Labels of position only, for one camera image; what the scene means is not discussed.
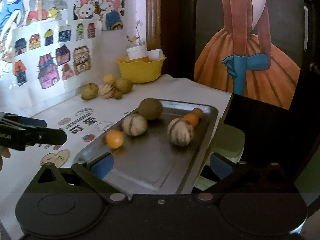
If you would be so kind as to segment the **person's left hand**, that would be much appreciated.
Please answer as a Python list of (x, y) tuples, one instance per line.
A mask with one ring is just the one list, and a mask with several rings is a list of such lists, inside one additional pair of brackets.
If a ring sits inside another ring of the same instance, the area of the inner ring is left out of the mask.
[(8, 159), (11, 157), (10, 151), (8, 148), (1, 146), (0, 147), (0, 171), (3, 168), (3, 159)]

